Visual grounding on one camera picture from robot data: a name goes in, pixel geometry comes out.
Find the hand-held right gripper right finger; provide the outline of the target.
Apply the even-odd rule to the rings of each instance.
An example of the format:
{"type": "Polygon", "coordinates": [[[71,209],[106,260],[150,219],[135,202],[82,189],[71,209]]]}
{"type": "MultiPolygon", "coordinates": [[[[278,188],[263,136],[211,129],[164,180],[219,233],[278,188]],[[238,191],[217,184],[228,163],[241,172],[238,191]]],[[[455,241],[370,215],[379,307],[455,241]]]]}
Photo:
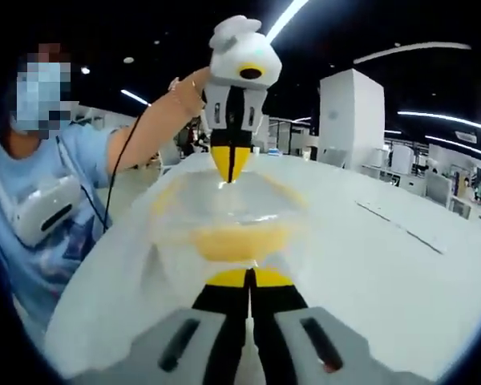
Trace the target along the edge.
{"type": "Polygon", "coordinates": [[[254,342],[268,384],[428,384],[375,359],[368,341],[274,269],[249,271],[254,342]]]}

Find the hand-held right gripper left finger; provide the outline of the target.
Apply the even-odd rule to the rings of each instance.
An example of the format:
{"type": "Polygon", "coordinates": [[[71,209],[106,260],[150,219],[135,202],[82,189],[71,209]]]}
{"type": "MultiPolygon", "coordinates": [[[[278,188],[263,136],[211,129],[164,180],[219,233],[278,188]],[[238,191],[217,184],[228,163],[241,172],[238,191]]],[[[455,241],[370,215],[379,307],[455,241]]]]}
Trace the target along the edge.
{"type": "Polygon", "coordinates": [[[216,345],[248,315],[247,269],[209,278],[192,307],[179,308],[134,338],[126,358],[89,369],[71,384],[205,384],[216,345]]]}

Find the person's left hand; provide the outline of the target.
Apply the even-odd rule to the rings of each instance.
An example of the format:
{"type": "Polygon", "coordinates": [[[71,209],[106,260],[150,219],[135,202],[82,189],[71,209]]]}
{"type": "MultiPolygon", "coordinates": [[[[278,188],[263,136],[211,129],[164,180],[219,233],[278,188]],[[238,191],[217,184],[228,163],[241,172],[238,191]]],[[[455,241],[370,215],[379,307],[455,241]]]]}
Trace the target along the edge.
{"type": "Polygon", "coordinates": [[[258,19],[232,16],[216,25],[208,45],[214,52],[224,52],[235,43],[237,35],[257,32],[260,28],[261,21],[258,19]]]}

